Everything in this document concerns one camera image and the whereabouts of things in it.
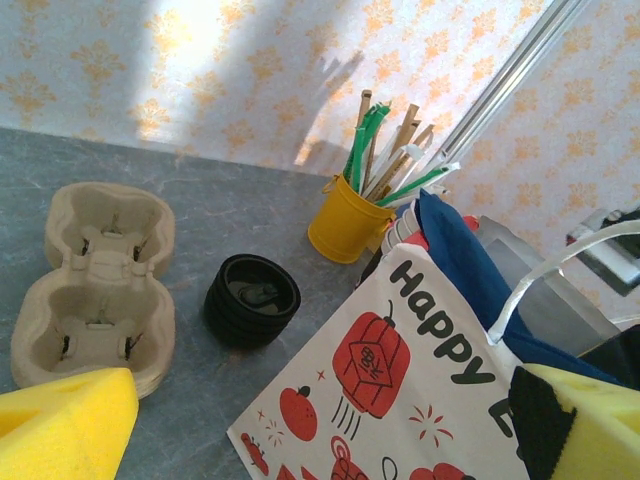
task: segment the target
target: gray countertop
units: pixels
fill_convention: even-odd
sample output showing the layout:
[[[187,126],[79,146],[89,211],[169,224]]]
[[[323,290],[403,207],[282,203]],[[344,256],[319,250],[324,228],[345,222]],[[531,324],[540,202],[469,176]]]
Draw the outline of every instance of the gray countertop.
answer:
[[[10,339],[27,289],[51,270],[44,225],[54,192],[80,181],[153,192],[176,216],[176,248],[160,280],[176,306],[173,364],[140,403],[118,479],[249,478],[226,429],[347,298],[363,265],[325,260],[306,238],[326,179],[0,129],[0,393],[16,389]],[[302,306],[269,346],[230,350],[201,319],[205,293],[235,253],[268,257],[296,279]]]

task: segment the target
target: blue cloth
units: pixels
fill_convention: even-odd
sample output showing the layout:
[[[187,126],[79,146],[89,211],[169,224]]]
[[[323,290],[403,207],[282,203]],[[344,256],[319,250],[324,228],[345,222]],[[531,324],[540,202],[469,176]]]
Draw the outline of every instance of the blue cloth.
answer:
[[[456,286],[488,330],[511,295],[498,268],[460,214],[436,195],[424,190],[420,193],[416,217],[429,242],[429,255],[434,263]],[[611,375],[535,339],[517,310],[505,331],[504,342],[523,363],[539,363],[619,385]]]

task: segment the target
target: wall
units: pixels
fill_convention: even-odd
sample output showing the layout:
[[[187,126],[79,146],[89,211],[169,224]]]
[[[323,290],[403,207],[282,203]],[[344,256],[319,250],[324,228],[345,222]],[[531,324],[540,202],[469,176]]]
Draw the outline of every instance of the wall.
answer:
[[[435,151],[549,3],[13,0],[0,126],[332,174],[372,88]]]
[[[640,10],[594,0],[520,85],[449,182],[463,212],[491,216],[548,255],[594,209],[640,199]],[[640,310],[575,260],[567,278],[610,317]]]

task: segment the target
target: yellow metal pen holder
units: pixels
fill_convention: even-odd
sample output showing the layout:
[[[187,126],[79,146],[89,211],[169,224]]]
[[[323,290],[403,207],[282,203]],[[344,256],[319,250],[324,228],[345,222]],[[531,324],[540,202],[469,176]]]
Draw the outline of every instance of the yellow metal pen holder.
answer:
[[[371,238],[380,236],[395,218],[393,209],[365,200],[336,175],[322,190],[324,205],[309,225],[311,244],[336,263],[353,263]]]

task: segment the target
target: bag handle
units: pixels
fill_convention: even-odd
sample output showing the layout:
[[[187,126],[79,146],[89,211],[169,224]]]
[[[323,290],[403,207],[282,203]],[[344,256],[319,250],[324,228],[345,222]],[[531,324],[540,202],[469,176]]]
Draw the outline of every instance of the bag handle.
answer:
[[[518,303],[524,296],[527,289],[537,279],[559,270],[564,262],[575,257],[579,253],[588,250],[594,245],[597,245],[598,243],[615,237],[638,234],[640,234],[640,220],[629,220],[626,222],[618,223],[616,225],[603,228],[602,230],[599,230],[586,238],[578,240],[577,242],[562,249],[558,254],[553,255],[552,257],[548,258],[540,265],[535,267],[533,270],[531,270],[531,272],[525,275],[524,278],[520,280],[520,283],[518,283],[516,288],[513,289],[513,292],[511,293],[511,295],[509,295],[509,298],[507,298],[507,301],[505,302],[504,307],[502,308],[502,311],[498,316],[498,320],[496,320],[496,323],[494,323],[487,331],[489,344],[495,345],[500,342],[500,340],[502,340],[504,332],[507,329],[507,325],[509,325],[511,315],[518,306]]]

